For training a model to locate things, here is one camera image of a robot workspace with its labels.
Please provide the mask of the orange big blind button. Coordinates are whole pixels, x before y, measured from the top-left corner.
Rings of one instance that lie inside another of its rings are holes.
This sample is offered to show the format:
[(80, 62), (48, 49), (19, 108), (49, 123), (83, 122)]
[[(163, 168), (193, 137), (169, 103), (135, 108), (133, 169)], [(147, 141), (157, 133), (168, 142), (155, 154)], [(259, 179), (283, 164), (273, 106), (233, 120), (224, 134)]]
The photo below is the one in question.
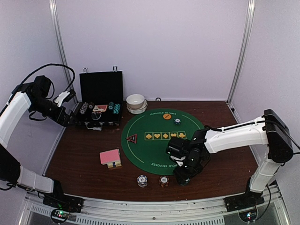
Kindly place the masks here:
[(165, 120), (170, 120), (172, 118), (172, 116), (171, 116), (171, 114), (166, 113), (166, 114), (163, 115), (163, 118)]

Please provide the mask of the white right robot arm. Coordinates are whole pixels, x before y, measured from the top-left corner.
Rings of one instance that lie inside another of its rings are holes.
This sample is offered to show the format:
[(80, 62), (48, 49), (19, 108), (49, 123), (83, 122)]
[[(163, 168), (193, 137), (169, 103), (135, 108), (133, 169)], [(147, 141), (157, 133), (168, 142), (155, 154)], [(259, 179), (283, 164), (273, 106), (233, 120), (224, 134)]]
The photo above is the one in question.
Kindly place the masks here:
[(251, 176), (247, 192), (240, 197), (240, 203), (250, 207), (279, 167), (293, 157), (289, 128), (273, 110), (265, 110), (263, 116), (241, 124), (205, 126), (195, 131), (191, 140), (172, 137), (166, 153), (178, 165), (173, 171), (177, 182), (185, 185), (202, 171), (202, 161), (208, 160), (211, 154), (251, 145), (266, 145), (268, 151)]

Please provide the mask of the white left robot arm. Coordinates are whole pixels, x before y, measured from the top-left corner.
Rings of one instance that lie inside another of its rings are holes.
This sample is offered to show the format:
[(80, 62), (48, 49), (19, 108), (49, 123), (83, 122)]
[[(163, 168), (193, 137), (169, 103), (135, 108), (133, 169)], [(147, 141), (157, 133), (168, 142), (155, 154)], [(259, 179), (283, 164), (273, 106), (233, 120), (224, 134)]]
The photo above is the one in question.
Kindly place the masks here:
[(51, 84), (49, 78), (41, 75), (33, 82), (18, 85), (0, 113), (0, 179), (11, 186), (48, 193), (50, 202), (57, 208), (63, 208), (68, 201), (65, 195), (55, 190), (59, 183), (21, 166), (7, 150), (11, 135), (26, 111), (39, 112), (63, 127), (77, 123), (75, 114), (67, 114), (62, 105), (75, 96), (75, 91), (66, 90), (51, 101), (47, 99)]

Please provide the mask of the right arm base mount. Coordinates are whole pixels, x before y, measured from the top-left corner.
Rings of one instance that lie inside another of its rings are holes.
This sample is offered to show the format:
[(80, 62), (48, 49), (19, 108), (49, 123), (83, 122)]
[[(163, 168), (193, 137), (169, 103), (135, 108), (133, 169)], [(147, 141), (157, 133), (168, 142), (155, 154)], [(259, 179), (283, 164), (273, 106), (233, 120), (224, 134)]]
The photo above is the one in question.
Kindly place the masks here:
[(243, 195), (234, 195), (224, 199), (227, 212), (243, 210), (265, 202), (263, 197), (248, 198)]

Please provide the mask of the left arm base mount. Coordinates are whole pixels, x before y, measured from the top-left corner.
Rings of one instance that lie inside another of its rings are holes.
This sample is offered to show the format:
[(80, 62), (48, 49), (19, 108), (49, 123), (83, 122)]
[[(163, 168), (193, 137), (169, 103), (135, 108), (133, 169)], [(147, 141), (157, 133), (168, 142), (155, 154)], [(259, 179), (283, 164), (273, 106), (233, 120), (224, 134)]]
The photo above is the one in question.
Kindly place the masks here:
[(43, 204), (67, 212), (80, 213), (83, 206), (83, 199), (80, 197), (66, 195), (58, 180), (54, 180), (54, 187), (51, 193), (43, 193)]

